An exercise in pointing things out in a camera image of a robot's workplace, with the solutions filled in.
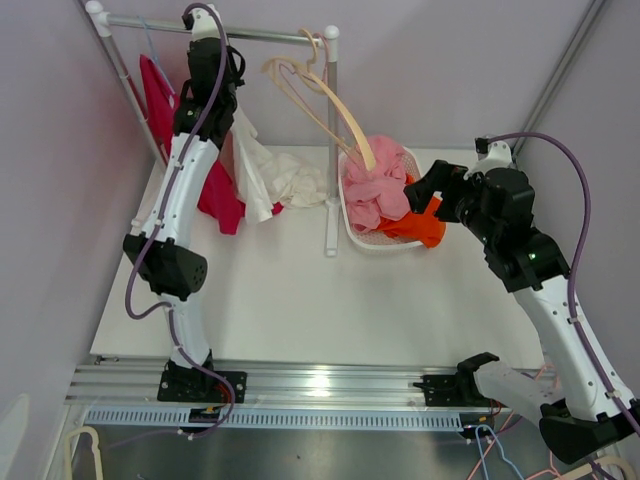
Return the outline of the orange t shirt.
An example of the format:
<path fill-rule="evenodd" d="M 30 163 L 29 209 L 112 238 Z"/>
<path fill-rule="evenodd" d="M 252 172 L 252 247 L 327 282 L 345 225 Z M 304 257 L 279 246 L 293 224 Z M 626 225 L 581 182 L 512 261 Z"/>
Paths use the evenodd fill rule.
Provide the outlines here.
<path fill-rule="evenodd" d="M 373 219 L 368 227 L 382 231 L 388 237 L 406 237 L 420 241 L 427 248 L 436 247 L 444 237 L 446 226 L 434 216 L 434 209 L 428 207 L 422 214 L 414 214 L 404 194 L 404 187 L 414 183 L 414 178 L 406 174 L 405 180 L 379 177 L 373 182 Z"/>

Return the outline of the pink t shirt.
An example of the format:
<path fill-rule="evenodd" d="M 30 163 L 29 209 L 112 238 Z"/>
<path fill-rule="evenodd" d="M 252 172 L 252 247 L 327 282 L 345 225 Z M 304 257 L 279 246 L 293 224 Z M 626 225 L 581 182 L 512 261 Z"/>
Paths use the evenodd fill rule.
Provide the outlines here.
<path fill-rule="evenodd" d="M 404 194 L 407 171 L 404 147 L 384 135 L 367 138 L 375 167 L 369 171 L 357 151 L 344 164 L 343 196 L 351 227 L 362 233 L 377 230 L 383 219 L 399 221 L 409 213 Z"/>

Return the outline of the pink wire hanger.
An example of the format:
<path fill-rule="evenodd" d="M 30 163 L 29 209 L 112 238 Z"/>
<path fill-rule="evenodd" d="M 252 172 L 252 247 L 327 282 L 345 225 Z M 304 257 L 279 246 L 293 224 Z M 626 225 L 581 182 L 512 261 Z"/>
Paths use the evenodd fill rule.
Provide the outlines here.
<path fill-rule="evenodd" d="M 322 70 L 319 78 L 328 83 L 329 79 L 329 64 L 332 58 L 332 46 L 331 41 L 321 32 L 310 32 L 306 28 L 300 28 L 298 33 L 302 35 L 310 44 L 312 53 L 311 56 L 304 62 L 304 71 L 308 74 L 316 74 L 316 65 L 320 58 L 323 59 Z"/>

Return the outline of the white t shirt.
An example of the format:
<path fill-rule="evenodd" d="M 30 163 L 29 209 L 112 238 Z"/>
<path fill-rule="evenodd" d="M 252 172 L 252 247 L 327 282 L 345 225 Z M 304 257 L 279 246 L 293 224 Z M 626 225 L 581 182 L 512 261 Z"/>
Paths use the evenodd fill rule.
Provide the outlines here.
<path fill-rule="evenodd" d="M 245 219 L 256 225 L 271 219 L 276 204 L 312 208 L 328 199 L 324 174 L 288 153 L 274 153 L 257 140 L 257 130 L 242 109 L 230 129 L 236 189 L 245 204 Z"/>

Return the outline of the magenta t shirt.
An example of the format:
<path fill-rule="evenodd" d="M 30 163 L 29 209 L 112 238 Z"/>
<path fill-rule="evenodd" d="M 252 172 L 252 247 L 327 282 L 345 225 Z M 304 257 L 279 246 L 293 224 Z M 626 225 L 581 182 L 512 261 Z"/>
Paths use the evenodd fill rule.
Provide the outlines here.
<path fill-rule="evenodd" d="M 179 105 L 176 91 L 151 58 L 139 57 L 151 132 L 164 148 L 171 149 L 173 115 Z M 246 213 L 248 223 L 260 223 L 280 214 L 284 206 L 273 200 L 257 169 L 258 155 L 265 149 L 257 131 L 241 109 L 227 134 L 222 152 L 207 175 L 198 209 L 218 221 L 219 231 L 234 235 Z"/>

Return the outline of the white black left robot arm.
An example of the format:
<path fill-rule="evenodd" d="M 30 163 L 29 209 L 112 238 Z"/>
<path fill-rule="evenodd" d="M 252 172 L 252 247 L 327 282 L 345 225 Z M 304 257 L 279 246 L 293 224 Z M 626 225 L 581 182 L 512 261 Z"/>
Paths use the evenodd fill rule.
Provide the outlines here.
<path fill-rule="evenodd" d="M 199 292 L 207 276 L 205 257 L 190 248 L 192 224 L 205 180 L 234 122 L 236 88 L 242 80 L 232 53 L 217 38 L 190 43 L 190 77 L 174 115 L 170 159 L 151 213 L 123 250 L 164 310 L 173 351 L 170 363 L 187 369 L 180 389 L 194 401 L 209 398 L 215 376 L 205 370 L 211 347 L 205 338 Z"/>

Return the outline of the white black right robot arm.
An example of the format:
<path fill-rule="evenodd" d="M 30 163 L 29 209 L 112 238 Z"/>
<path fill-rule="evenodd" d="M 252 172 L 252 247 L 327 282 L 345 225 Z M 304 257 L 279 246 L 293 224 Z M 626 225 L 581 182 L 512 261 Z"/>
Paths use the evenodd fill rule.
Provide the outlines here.
<path fill-rule="evenodd" d="M 455 392 L 466 404 L 497 401 L 535 424 L 549 450 L 575 463 L 634 432 L 639 400 L 611 373 L 576 299 L 557 243 L 533 225 L 535 192 L 518 170 L 485 173 L 443 160 L 405 187 L 411 210 L 435 205 L 437 219 L 460 223 L 483 245 L 489 269 L 535 327 L 560 380 L 544 388 L 489 352 L 457 366 Z"/>

